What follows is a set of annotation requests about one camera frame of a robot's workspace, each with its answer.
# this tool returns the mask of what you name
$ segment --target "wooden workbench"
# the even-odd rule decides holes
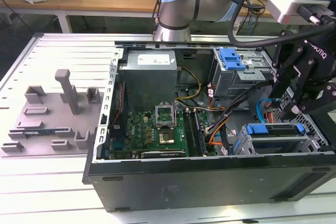
[[[24,0],[5,0],[17,13],[57,15],[62,31],[70,33],[69,15],[81,16],[117,16],[117,17],[151,17],[156,0],[48,0],[43,3],[30,4]],[[8,13],[8,8],[0,1],[0,13]],[[240,16],[246,16],[243,8]],[[263,21],[271,18],[266,10]]]

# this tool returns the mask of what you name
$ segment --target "motherboard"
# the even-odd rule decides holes
[[[205,128],[209,122],[204,112],[197,114],[200,142],[204,143]],[[127,118],[126,137],[123,141],[111,141],[110,156],[117,159],[155,158],[160,155],[190,156],[187,139],[192,139],[194,129],[185,122],[190,113],[185,111],[130,111]],[[160,122],[173,122],[161,125]]]

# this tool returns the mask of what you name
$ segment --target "blue cable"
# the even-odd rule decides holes
[[[257,110],[257,115],[258,115],[258,117],[259,117],[259,121],[260,121],[261,123],[265,123],[264,116],[262,115],[261,108],[260,108],[260,104],[261,104],[262,101],[269,101],[269,102],[272,102],[273,99],[271,99],[271,98],[263,98],[263,99],[261,99],[261,100],[259,100],[259,101],[257,102],[256,110]]]

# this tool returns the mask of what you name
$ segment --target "table leg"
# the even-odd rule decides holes
[[[240,24],[243,22],[244,17],[243,16],[238,16],[236,18],[235,24],[233,25],[233,35],[236,36],[238,29],[240,27]]]
[[[0,13],[0,16],[7,26],[11,26],[13,24],[8,13]]]
[[[65,12],[58,12],[57,14],[59,24],[64,34],[72,33],[69,16]]]

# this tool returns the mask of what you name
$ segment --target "floor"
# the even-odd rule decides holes
[[[13,24],[6,26],[0,20],[0,79],[11,67],[15,59],[29,42],[32,34],[24,24],[14,15],[11,15]],[[61,29],[55,16],[29,15],[22,17],[23,21],[34,31],[42,33],[60,33]],[[124,33],[124,34],[150,34],[149,18],[107,17],[107,27],[104,27],[103,17],[71,16],[70,23],[74,33]],[[192,22],[192,34],[225,35],[229,22]],[[248,35],[246,22],[239,35]],[[283,25],[276,23],[259,23],[253,35],[277,36]]]

